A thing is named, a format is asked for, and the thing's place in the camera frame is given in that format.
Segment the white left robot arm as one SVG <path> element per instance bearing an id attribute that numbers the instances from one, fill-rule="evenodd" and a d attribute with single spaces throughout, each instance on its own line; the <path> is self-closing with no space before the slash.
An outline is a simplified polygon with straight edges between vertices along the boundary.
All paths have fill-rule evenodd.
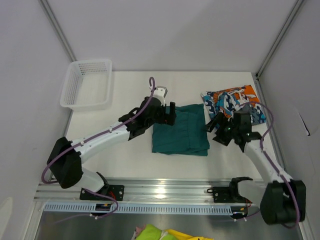
<path id="1" fill-rule="evenodd" d="M 75 140 L 58 139 L 47 166 L 62 189 L 80 187 L 97 200 L 103 200 L 109 193 L 107 179 L 99 172 L 83 168 L 83 164 L 108 147 L 144 134 L 154 124 L 173 126 L 175 120 L 175 102 L 166 106 L 156 97 L 145 97 L 140 107 L 121 116 L 102 132 Z"/>

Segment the green shorts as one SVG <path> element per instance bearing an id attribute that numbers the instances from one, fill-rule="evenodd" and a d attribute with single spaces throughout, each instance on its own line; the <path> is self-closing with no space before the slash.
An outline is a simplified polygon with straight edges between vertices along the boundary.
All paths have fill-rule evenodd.
<path id="1" fill-rule="evenodd" d="M 165 155 L 208 156 L 203 104 L 175 108 L 174 125 L 156 123 L 152 129 L 152 152 Z"/>

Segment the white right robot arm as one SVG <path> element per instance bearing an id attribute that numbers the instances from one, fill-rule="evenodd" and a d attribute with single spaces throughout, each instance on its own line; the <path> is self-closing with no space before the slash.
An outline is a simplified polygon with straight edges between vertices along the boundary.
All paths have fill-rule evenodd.
<path id="1" fill-rule="evenodd" d="M 231 119 L 219 112 L 206 124 L 207 132 L 215 131 L 214 141 L 228 146 L 231 141 L 240 148 L 258 170 L 264 185 L 251 177 L 234 177 L 223 188 L 235 203 L 245 201 L 258 206 L 262 219 L 268 225 L 290 227 L 303 222 L 306 217 L 307 188 L 302 180 L 293 179 L 263 148 L 262 135 L 252 130 L 251 115 L 243 110 Z"/>

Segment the colourful patterned shorts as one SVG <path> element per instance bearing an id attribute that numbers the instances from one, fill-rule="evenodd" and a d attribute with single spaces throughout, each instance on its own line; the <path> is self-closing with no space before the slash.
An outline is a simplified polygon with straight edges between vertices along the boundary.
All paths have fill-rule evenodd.
<path id="1" fill-rule="evenodd" d="M 225 117 L 230 119 L 235 111 L 244 110 L 249 111 L 253 125 L 266 122 L 259 98 L 251 85 L 218 91 L 204 91 L 201 93 L 201 98 L 211 119 L 218 113 L 223 113 Z"/>

